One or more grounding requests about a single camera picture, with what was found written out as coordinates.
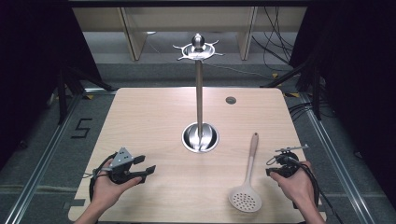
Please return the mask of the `person's right hand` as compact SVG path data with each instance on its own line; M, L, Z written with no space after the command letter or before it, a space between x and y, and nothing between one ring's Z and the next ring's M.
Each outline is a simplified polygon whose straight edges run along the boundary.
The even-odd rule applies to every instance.
M317 210L314 187L308 174L299 168L297 172L286 178L275 172L270 173L270 177L280 186L285 196L290 199L297 208L304 210Z

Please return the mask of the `light wooden shelf unit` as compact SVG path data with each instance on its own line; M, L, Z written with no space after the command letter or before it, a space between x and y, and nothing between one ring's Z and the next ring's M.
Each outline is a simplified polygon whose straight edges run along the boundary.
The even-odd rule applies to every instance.
M123 32L137 61L149 32L235 32L240 57L248 58L252 34L300 30L305 7L86 7L73 9L84 32Z

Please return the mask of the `aluminium floor rail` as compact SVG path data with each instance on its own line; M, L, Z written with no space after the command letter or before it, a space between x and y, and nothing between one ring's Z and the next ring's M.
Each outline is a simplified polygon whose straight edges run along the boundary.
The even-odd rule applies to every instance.
M81 94L76 94L72 97L69 105L66 108L66 114L62 118L62 121L57 125L54 134L52 135L49 143L47 144L40 160L38 161L35 169L33 170L27 183L21 189L21 193L16 202L11 207L4 224L20 224L26 209L28 208L33 196L36 192L37 186L41 181L44 173L50 164L51 159L54 156L57 146L60 144L61 139L64 135L65 129L78 105L82 99Z
M363 199L360 191L353 182L322 122L317 119L317 116L312 110L307 112L307 116L329 157L332 167L337 174L337 177L346 192L346 196L348 197L359 221L361 224L375 224L375 220L369 211L366 201Z

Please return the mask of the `beige slotted skimmer spoon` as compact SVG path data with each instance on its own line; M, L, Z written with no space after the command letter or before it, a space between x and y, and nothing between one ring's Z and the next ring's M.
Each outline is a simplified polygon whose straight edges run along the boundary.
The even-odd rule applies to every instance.
M258 144L259 135L254 133L250 140L245 181L241 186L233 188L228 196L231 205L235 209L245 213L257 212L262 207L261 196L251 186L251 175Z

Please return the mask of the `metal utensil hanging stand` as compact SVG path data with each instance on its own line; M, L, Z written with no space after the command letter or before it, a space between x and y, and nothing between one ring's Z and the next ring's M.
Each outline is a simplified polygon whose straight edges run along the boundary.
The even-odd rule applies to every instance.
M196 121L188 125L182 132L181 140L184 147L193 153L207 153L213 150L219 142L217 129L204 122L204 87L203 61L217 55L215 45L218 41L207 43L201 34L195 34L190 44L184 47L175 46L181 50L179 60L191 60L195 64L195 97Z

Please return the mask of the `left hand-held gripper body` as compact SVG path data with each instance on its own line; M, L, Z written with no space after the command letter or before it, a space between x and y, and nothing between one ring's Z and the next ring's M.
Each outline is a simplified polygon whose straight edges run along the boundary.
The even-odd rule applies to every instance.
M134 157L125 147L122 147L109 165L109 176L112 182L123 184L136 177L130 172Z

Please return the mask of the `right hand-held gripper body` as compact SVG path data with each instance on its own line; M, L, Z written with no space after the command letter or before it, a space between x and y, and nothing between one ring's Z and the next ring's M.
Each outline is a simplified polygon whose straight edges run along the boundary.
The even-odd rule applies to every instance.
M276 163L280 164L280 168L274 170L275 173L283 177L293 176L299 169L307 172L307 167L300 163L298 156L294 153L295 149L303 149L303 147L286 147L278 149L278 155L275 155Z

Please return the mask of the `person's left hand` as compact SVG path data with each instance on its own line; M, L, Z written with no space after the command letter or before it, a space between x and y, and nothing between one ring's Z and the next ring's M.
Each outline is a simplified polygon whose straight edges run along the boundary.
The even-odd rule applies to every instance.
M142 181L142 178L139 176L123 184L118 185L113 183L108 176L108 171L106 171L106 168L111 162L112 160L109 160L105 163L96 178L93 187L92 201L89 205L94 212L104 213L119 200L124 191L136 186Z

